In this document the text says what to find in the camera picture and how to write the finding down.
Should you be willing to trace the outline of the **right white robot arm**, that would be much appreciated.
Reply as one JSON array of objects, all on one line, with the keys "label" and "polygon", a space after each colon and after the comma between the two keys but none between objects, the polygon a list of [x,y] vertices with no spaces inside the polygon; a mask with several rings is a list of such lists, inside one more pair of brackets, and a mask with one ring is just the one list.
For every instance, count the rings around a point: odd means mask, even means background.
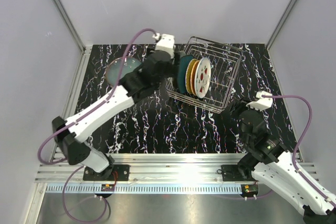
[{"label": "right white robot arm", "polygon": [[268,186],[302,215],[304,223],[335,223],[335,194],[323,188],[296,162],[295,154],[268,132],[262,111],[271,105],[240,99],[229,108],[247,152],[237,164],[238,176]]}]

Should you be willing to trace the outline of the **mint green flower plate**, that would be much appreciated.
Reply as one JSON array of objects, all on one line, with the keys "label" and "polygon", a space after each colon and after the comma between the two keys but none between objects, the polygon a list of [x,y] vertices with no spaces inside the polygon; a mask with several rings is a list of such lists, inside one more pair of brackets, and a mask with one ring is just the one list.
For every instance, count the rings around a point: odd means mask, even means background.
[{"label": "mint green flower plate", "polygon": [[186,56],[186,53],[184,51],[179,52],[180,59],[182,59],[184,56]]}]

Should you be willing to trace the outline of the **teal square plate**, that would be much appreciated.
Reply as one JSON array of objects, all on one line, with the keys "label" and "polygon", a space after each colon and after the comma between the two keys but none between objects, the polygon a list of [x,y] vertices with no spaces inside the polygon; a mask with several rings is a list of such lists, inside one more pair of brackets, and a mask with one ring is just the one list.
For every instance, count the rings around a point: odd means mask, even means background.
[{"label": "teal square plate", "polygon": [[177,88],[179,90],[179,93],[181,94],[185,94],[187,92],[186,85],[185,85],[186,83],[185,76],[186,76],[188,65],[192,61],[192,59],[194,59],[192,55],[186,55],[180,59],[176,82],[177,82]]}]

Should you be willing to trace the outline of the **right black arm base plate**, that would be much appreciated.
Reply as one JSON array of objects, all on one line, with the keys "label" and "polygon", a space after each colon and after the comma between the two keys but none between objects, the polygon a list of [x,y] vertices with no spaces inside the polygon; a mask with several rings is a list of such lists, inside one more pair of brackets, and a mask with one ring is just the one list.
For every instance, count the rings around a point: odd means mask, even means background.
[{"label": "right black arm base plate", "polygon": [[238,165],[222,165],[220,169],[224,182],[240,182],[244,180],[238,170]]}]

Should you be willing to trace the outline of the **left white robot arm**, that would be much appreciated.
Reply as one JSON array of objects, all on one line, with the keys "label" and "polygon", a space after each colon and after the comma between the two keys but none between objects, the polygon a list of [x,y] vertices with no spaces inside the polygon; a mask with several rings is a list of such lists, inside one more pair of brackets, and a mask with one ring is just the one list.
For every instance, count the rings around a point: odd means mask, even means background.
[{"label": "left white robot arm", "polygon": [[120,57],[110,63],[106,80],[112,89],[81,112],[52,121],[55,142],[68,164],[81,164],[100,180],[110,179],[114,159],[90,146],[88,137],[118,113],[151,96],[164,79],[176,77],[180,58],[179,52],[169,55],[162,50],[148,50],[143,62],[132,57]]}]

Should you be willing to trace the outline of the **white watermelon pattern plate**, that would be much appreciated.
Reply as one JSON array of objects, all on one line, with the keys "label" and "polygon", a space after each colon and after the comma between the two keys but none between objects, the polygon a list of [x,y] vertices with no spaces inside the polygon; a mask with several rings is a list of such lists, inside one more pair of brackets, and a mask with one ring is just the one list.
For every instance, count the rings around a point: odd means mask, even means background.
[{"label": "white watermelon pattern plate", "polygon": [[195,92],[202,99],[208,92],[211,80],[211,62],[208,58],[204,57],[199,61],[195,77]]}]

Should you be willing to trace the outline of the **orange woven basket plate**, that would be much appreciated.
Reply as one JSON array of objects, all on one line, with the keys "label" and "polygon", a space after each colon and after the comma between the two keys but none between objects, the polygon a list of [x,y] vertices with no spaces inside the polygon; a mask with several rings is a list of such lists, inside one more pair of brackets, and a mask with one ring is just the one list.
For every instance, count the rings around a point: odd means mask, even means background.
[{"label": "orange woven basket plate", "polygon": [[195,92],[195,76],[197,73],[197,67],[199,64],[199,60],[195,61],[193,68],[192,68],[192,72],[191,72],[191,90],[192,90],[192,95],[196,96],[196,92]]}]

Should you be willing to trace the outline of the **dark blue glazed plate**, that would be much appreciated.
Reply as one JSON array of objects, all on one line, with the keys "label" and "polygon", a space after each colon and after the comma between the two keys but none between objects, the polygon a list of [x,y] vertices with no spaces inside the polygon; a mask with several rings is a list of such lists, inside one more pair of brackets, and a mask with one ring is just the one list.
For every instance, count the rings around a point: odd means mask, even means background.
[{"label": "dark blue glazed plate", "polygon": [[133,57],[122,57],[115,59],[111,62],[106,69],[105,78],[107,84],[110,87],[113,87],[117,80],[120,80],[127,73],[132,72],[135,68],[137,68],[141,62]]}]

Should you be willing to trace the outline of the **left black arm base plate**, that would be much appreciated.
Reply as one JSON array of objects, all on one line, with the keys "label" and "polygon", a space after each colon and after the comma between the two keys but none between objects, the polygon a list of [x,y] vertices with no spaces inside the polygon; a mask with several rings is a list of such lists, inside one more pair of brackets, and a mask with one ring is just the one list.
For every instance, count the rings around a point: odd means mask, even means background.
[{"label": "left black arm base plate", "polygon": [[84,181],[122,181],[129,179],[130,165],[116,164],[106,170],[97,173],[93,169],[86,167],[83,173]]}]

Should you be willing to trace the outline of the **yellow woven pattern plate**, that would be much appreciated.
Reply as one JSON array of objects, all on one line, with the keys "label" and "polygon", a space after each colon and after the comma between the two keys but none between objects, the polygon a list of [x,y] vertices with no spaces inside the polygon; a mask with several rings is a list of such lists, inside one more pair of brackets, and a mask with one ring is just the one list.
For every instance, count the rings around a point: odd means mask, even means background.
[{"label": "yellow woven pattern plate", "polygon": [[186,70],[186,76],[185,76],[185,86],[186,86],[186,90],[189,94],[192,94],[192,89],[191,89],[191,74],[192,74],[192,69],[194,64],[197,62],[196,59],[192,59],[188,66],[187,66],[187,70]]}]

